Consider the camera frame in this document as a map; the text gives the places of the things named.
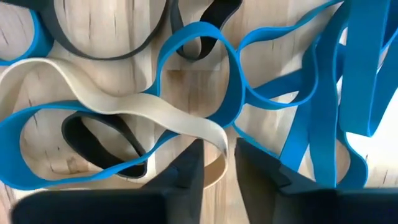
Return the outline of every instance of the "wooden floor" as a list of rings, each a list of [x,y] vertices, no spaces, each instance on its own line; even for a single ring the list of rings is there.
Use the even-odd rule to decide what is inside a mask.
[[[236,47],[251,30],[264,26],[294,24],[302,15],[326,0],[245,0],[240,10],[228,21],[223,33]],[[211,0],[180,0],[182,16],[186,23],[197,21]],[[164,0],[55,0],[58,19],[69,39],[89,54],[110,57],[126,53],[138,46],[156,24]],[[322,29],[334,9],[325,11],[297,32],[280,39],[253,44],[242,54],[245,76],[250,85],[258,86],[268,80],[300,67],[303,51]],[[22,54],[32,40],[32,20],[26,9],[0,3],[0,57],[14,58]],[[50,57],[65,58],[84,69],[108,93],[126,95],[142,91],[153,81],[159,47],[170,35],[170,25],[152,47],[133,58],[113,62],[94,62],[71,55],[55,44]],[[48,67],[31,71],[25,80],[15,110],[55,100],[73,99],[73,94],[60,77],[52,75]],[[208,58],[189,64],[174,55],[164,68],[162,98],[181,110],[206,116],[220,105],[228,81],[228,59],[222,45],[218,44]],[[275,100],[289,101],[294,94]],[[295,108],[265,111],[245,106],[238,119],[245,129],[261,144],[280,152],[291,125]],[[398,126],[398,99],[395,97],[372,139],[349,135],[351,145],[367,159],[369,187],[398,185],[398,139],[393,127]],[[21,138],[22,152],[39,161],[54,172],[70,174],[98,170],[75,154],[62,139],[60,124],[70,112],[43,111],[35,115],[25,127]],[[161,129],[143,119],[127,117],[130,127],[144,147],[150,149]],[[98,123],[87,122],[100,141],[113,153],[131,158],[131,148],[117,133]],[[236,133],[227,129],[233,155]],[[161,171],[192,138],[179,137],[168,142],[156,153],[156,171]],[[206,147],[207,159],[212,155]],[[340,176],[349,165],[349,155],[338,148]],[[236,182],[234,158],[226,177],[204,193],[202,223],[248,223],[239,187]],[[300,173],[313,177],[312,163],[307,153]],[[0,224],[7,223],[7,214],[19,198],[31,194],[12,190],[0,183]]]

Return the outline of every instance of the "blue resistance band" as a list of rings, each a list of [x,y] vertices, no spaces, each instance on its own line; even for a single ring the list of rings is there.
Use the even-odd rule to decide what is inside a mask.
[[[330,1],[310,11],[292,27],[261,28],[251,32],[242,41],[238,53],[251,43],[272,40],[299,28],[319,12],[338,2],[341,1]],[[369,123],[374,123],[375,120],[378,125],[398,87],[398,78],[392,74],[395,70],[394,66],[396,66],[392,61],[393,58],[398,56],[396,55],[398,54],[398,46],[393,42],[397,33],[397,12],[397,1],[385,0],[384,3],[376,3],[374,1],[346,0],[331,18],[325,30],[305,52],[302,59],[302,69],[255,89],[247,85],[248,91],[245,103],[265,110],[298,106],[292,127],[279,157],[233,124],[235,130],[247,142],[279,158],[283,165],[294,171],[298,171],[307,146],[310,145],[310,155],[318,184],[326,188],[357,189],[363,187],[368,178],[368,167],[366,161],[348,144],[346,132],[348,130],[353,131],[354,128],[360,130],[364,125],[363,121],[365,121],[365,127]],[[388,22],[386,22],[386,15],[389,15]],[[364,23],[363,17],[374,18],[375,20],[371,19],[372,22]],[[348,41],[347,47],[345,47],[340,45],[338,41],[343,29],[347,27],[348,21],[350,24],[351,21],[355,22],[350,26],[348,36],[351,37],[350,40],[353,39],[352,36],[355,36],[356,39]],[[373,46],[374,43],[378,47],[377,56],[368,57],[368,54],[372,52],[368,53],[365,48],[370,45]],[[378,74],[375,71],[372,75],[369,75],[370,78],[365,79],[363,73],[357,72],[357,68],[361,67],[362,70],[362,63],[366,63],[364,61],[369,59],[372,60],[370,65],[376,63],[377,69],[381,51],[385,50],[387,46],[389,46],[389,52]],[[342,74],[344,74],[344,87],[340,105],[341,116],[338,123],[336,83]],[[299,93],[291,103],[282,104],[270,100],[295,91],[299,91]],[[355,110],[345,106],[343,99],[349,106],[357,105],[353,106]],[[361,106],[368,108],[368,110],[359,110]],[[366,116],[364,114],[369,112],[369,109],[372,110],[371,113],[375,114],[376,119],[373,121],[370,120],[370,116],[367,116],[367,119],[362,117]],[[352,116],[347,123],[343,117],[344,113]],[[338,185],[336,184],[336,139],[347,147],[351,159],[349,170]]]
[[[46,28],[42,25],[39,14],[31,9],[29,9],[29,12],[33,19],[34,36],[32,43],[30,44],[27,51],[18,58],[12,60],[0,59],[0,66],[8,66],[25,58],[46,57],[51,51],[54,39],[48,33]]]
[[[244,99],[244,85],[242,81],[243,71],[238,57],[235,53],[235,49],[233,49],[228,41],[222,36],[220,30],[209,23],[195,22],[193,24],[189,24],[183,29],[177,31],[172,37],[170,37],[166,41],[166,43],[161,48],[158,57],[157,75],[155,82],[145,92],[155,96],[160,95],[160,75],[162,73],[162,67],[164,63],[166,62],[168,57],[171,56],[178,48],[197,37],[216,38],[224,43],[228,51],[230,78],[227,93],[219,110],[208,117],[208,119],[215,121],[224,127],[227,127],[236,119],[242,109]],[[30,108],[20,110],[0,122],[0,142],[3,153],[3,156],[0,158],[0,180],[10,187],[21,190],[33,190],[53,185],[103,180],[114,174],[117,174],[118,172],[128,167],[140,164],[148,160],[148,158],[161,145],[163,145],[163,143],[165,143],[172,137],[177,136],[177,133],[165,131],[158,139],[155,146],[147,154],[144,154],[138,159],[127,161],[122,164],[118,164],[116,166],[104,169],[95,175],[88,177],[72,177],[61,180],[45,180],[37,177],[24,162],[19,143],[21,132],[26,122],[36,112],[38,112],[38,110],[46,109],[74,110],[93,113],[89,109],[85,108],[78,101],[59,101],[39,106],[32,106]]]

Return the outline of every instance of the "wood grain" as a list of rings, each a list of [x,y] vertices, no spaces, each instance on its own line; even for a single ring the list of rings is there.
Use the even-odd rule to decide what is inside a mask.
[[[326,0],[247,0],[240,10],[227,22],[224,35],[236,47],[251,30],[264,26],[289,26],[302,15]],[[180,0],[185,23],[198,20],[210,0]],[[115,56],[137,47],[149,34],[159,19],[164,0],[55,0],[58,19],[69,39],[84,52],[102,57]],[[243,50],[241,62],[245,76],[253,87],[275,77],[289,73],[301,66],[301,56],[313,37],[317,35],[334,9],[326,10],[312,22],[277,40],[256,43]],[[23,53],[32,40],[32,21],[28,10],[0,4],[0,57],[14,58]],[[151,47],[135,57],[98,62],[78,58],[55,43],[50,57],[65,58],[84,69],[104,91],[113,95],[126,95],[146,89],[155,73],[156,58],[165,39],[170,35],[167,24],[162,35]],[[72,99],[66,84],[48,67],[31,71],[26,78],[15,110],[55,100]],[[199,116],[212,114],[220,106],[228,82],[228,59],[220,43],[212,54],[199,63],[189,64],[177,55],[167,63],[162,74],[162,98],[169,103]],[[276,98],[287,102],[294,97],[288,94]],[[398,126],[398,103],[391,103],[373,138],[349,134],[352,146],[367,159],[370,187],[393,187],[398,185],[398,166],[394,158],[398,140],[393,127]],[[280,111],[265,111],[246,105],[237,124],[269,149],[280,152],[287,137],[295,108]],[[98,170],[75,154],[62,139],[60,124],[68,116],[66,111],[43,111],[37,113],[27,124],[21,146],[26,156],[40,161],[47,169],[70,174],[86,170]],[[126,116],[130,128],[146,149],[153,146],[162,129],[154,123]],[[87,122],[97,132],[107,148],[126,159],[136,155],[116,132],[95,122]],[[233,155],[236,133],[227,129],[230,155]],[[193,139],[180,136],[168,142],[156,153],[157,172],[176,157]],[[208,153],[207,162],[214,158]],[[340,177],[349,165],[346,150],[338,147]],[[229,158],[226,177],[204,193],[201,222],[206,224],[248,223],[239,187],[236,181],[234,158]],[[300,173],[313,177],[312,163],[307,152]],[[31,192],[11,191],[0,184],[0,223],[7,223],[6,214],[14,198]]]

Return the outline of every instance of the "wooden surface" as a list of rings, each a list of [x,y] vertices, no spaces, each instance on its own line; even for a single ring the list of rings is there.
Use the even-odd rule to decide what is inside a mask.
[[[251,30],[262,26],[287,26],[326,0],[245,0],[240,10],[228,21],[223,33],[236,47]],[[154,27],[163,8],[164,0],[55,0],[58,19],[69,39],[86,53],[109,57],[126,53],[138,46]],[[197,21],[211,0],[180,0],[186,23]],[[325,25],[334,9],[325,11],[297,32],[280,39],[253,44],[242,54],[245,76],[250,85],[258,86],[268,80],[300,67],[303,51]],[[32,20],[26,9],[0,4],[0,57],[14,58],[23,53],[32,40]],[[95,62],[71,55],[57,43],[49,57],[65,58],[84,69],[108,93],[126,95],[146,89],[153,81],[159,47],[170,35],[167,24],[162,35],[150,48],[127,60]],[[228,59],[218,44],[204,61],[189,64],[174,55],[164,68],[162,98],[192,114],[207,116],[220,105],[228,81]],[[294,94],[275,100],[287,102]],[[26,78],[15,110],[55,100],[72,99],[66,84],[51,69],[39,67]],[[237,123],[261,144],[280,152],[291,125],[295,108],[265,111],[245,106]],[[391,103],[373,138],[349,135],[351,145],[367,159],[369,187],[398,185],[398,139],[393,127],[398,126],[394,114],[397,100]],[[98,170],[75,154],[62,139],[60,124],[70,112],[43,111],[37,113],[25,127],[21,138],[22,152],[54,172],[71,174]],[[146,149],[154,144],[161,129],[143,118],[125,117],[131,129]],[[134,157],[123,138],[109,128],[95,122],[86,122],[100,141],[115,155]],[[227,129],[230,155],[233,155],[236,133]],[[168,142],[155,155],[156,171],[161,171],[178,153],[190,144],[192,138],[178,137]],[[211,146],[206,146],[207,159]],[[338,148],[340,176],[349,165],[349,156]],[[245,224],[246,211],[236,182],[234,158],[231,156],[226,177],[204,193],[201,222],[206,224]],[[308,152],[300,173],[312,177],[312,163]],[[11,190],[0,184],[0,223],[7,223],[7,213],[15,201],[31,192]]]

